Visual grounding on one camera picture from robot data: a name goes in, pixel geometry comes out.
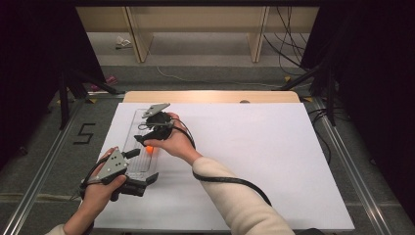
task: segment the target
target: transparent acrylic box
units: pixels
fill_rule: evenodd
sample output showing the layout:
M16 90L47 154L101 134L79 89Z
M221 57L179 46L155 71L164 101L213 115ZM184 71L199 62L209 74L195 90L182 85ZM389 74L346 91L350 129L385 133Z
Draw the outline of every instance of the transparent acrylic box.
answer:
M132 179L146 180L146 178L156 173L156 165L158 159L158 149L153 148L152 151L147 151L146 147L143 147L141 143L137 142L134 135L145 135L151 130L139 129L140 124L144 124L146 121L142 118L142 115L146 112L146 109L139 109L135 112L134 118L131 122L130 129L125 141L123 152L128 152L133 149L140 149L140 155L129 160L129 166L126 175Z

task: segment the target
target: orange object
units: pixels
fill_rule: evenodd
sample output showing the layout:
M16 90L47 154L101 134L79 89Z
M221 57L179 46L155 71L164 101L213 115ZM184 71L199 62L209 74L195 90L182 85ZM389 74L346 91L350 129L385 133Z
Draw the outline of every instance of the orange object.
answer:
M153 150L154 150L153 146L147 146L146 147L146 151L147 151L148 154L153 154Z

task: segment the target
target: gray floor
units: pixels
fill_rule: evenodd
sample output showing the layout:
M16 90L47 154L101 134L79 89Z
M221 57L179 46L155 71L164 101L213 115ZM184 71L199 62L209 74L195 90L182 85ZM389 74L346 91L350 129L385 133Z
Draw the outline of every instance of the gray floor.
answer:
M115 75L118 79L115 88L119 90L269 90L285 83L284 78L287 74L279 67L278 56L266 42L262 46L260 62L255 64L251 62L244 34L158 33L151 47L151 55L144 64L136 63L131 49L115 49L116 37L119 35L129 39L125 33L90 34L105 76ZM279 48L281 44L278 44L275 35L269 34L267 37ZM299 46L304 46L298 35L295 40ZM284 52L290 58L296 59L292 47L285 46ZM286 60L282 60L281 65L286 71L301 73L300 69ZM307 83L295 89L300 96L308 96ZM25 219L20 234L44 234L56 224L64 223L75 212L78 201L70 202L68 198L75 193L80 178L96 161L116 105L122 100L100 98L95 103L75 102L82 103L80 111L71 125L65 144L36 202ZM304 105L309 111L316 109L315 102L305 102ZM58 135L60 108L57 99L51 102L50 109L51 113L44 116L31 136L27 145L28 155L16 156L0 172L0 229L2 230ZM347 119L347 114L343 110L339 110L336 114L336 121L337 129L369 191L385 216L391 233L415 234L414 225L394 197L382 174L375 165L370 164L370 155L353 122ZM85 140L84 136L77 135L83 123L95 123L85 129L94 135L88 145L74 145L73 142ZM316 123L316 129L329 143L332 152L330 169L356 227L353 232L342 234L376 234L321 121ZM321 146L328 157L327 147L323 142ZM93 234L119 233L94 231Z

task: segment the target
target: white sleeve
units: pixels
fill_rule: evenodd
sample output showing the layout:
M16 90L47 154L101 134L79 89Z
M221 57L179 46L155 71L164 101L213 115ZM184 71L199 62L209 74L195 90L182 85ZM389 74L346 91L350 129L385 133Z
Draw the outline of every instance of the white sleeve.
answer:
M50 230L46 235L66 235L64 231L64 225L60 224Z
M236 177L214 159L198 158L193 171L207 177ZM234 183L201 182L232 234L294 235L285 219L251 188Z

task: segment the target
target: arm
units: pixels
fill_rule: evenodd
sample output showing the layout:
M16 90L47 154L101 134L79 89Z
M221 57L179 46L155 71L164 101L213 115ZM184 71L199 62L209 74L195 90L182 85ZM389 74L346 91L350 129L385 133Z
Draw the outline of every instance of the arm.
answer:
M110 155L115 148L111 148L103 156ZM101 170L101 164L98 166L92 175L97 175ZM91 184L86 188L85 197L76 213L68 220L65 225L58 225L52 229L48 235L71 235L71 234L83 234L88 227L92 224L94 219L105 208L110 200L111 194L117 188L119 188L125 181L125 175L120 175L108 185L103 184Z
M179 119L170 113L172 118ZM185 128L176 121L176 127ZM190 144L185 135L173 129L164 140L147 140L146 145L165 149L172 156L186 161L202 176L236 177L226 166L205 158ZM203 187L230 227L232 234L294 234L284 218L269 207L251 188L232 183L207 183Z

